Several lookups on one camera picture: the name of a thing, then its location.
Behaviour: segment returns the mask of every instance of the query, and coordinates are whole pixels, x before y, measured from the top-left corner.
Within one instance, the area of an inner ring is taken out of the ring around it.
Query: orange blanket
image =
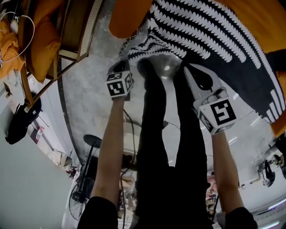
[[[4,30],[3,32],[0,31],[1,58],[3,61],[13,59],[19,54],[16,34],[10,32],[9,23],[6,20],[0,22],[0,29]],[[21,56],[15,60],[3,63],[2,68],[0,68],[0,78],[7,76],[9,72],[14,69],[20,72],[24,63],[25,60]]]

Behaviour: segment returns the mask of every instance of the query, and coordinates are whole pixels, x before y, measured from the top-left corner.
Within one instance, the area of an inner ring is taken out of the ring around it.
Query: white cable
[[[1,17],[0,22],[2,21],[2,19],[4,18],[4,16],[5,16],[6,14],[8,14],[8,13],[16,14],[15,12],[12,12],[12,11],[11,11],[11,12],[6,12],[6,13],[3,14],[3,16]],[[31,38],[30,42],[28,43],[27,47],[26,47],[18,56],[14,57],[14,58],[12,58],[12,59],[9,59],[9,60],[5,60],[5,61],[2,60],[2,63],[7,63],[7,62],[10,62],[10,61],[12,61],[12,60],[15,60],[15,59],[18,58],[20,55],[22,55],[22,53],[29,47],[30,43],[32,42],[32,40],[33,40],[33,38],[34,38],[34,34],[35,34],[35,24],[34,24],[33,20],[32,20],[29,16],[26,16],[26,15],[21,15],[20,17],[26,17],[26,18],[30,19],[30,21],[32,22],[33,27],[34,27],[32,38]]]

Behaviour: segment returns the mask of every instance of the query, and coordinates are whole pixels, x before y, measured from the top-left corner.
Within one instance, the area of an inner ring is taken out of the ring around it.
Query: box
[[[232,98],[227,97],[200,106],[198,118],[204,123],[211,135],[231,128],[237,121]]]
[[[106,85],[111,98],[128,95],[133,85],[128,61],[117,62],[107,75]]]

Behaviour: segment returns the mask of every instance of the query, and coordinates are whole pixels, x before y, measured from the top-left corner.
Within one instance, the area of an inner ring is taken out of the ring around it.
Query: wooden chair
[[[21,70],[25,102],[28,106],[32,107],[40,96],[67,70],[88,56],[96,18],[102,1],[103,0],[63,0],[57,12],[52,16],[54,20],[51,19],[61,38],[61,47],[55,55],[46,76],[50,81],[33,97],[28,83],[28,77],[31,75],[31,71],[27,61]],[[36,3],[37,1],[34,0],[23,0],[22,10],[24,15],[33,18]],[[27,34],[31,34],[32,29],[31,22],[28,19],[26,20],[25,17],[20,17],[18,32],[20,52],[28,44],[30,36]],[[27,60],[27,52],[22,56]],[[58,68],[59,57],[73,62],[61,70]]]

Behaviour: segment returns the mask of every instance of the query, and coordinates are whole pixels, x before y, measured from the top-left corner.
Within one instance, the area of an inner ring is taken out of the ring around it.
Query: black bag
[[[27,107],[26,104],[20,106],[18,105],[17,110],[12,118],[12,121],[9,126],[8,136],[6,141],[9,144],[15,144],[25,137],[28,126],[39,116],[42,102],[41,99],[38,99],[34,106],[30,108],[28,112],[25,111]]]

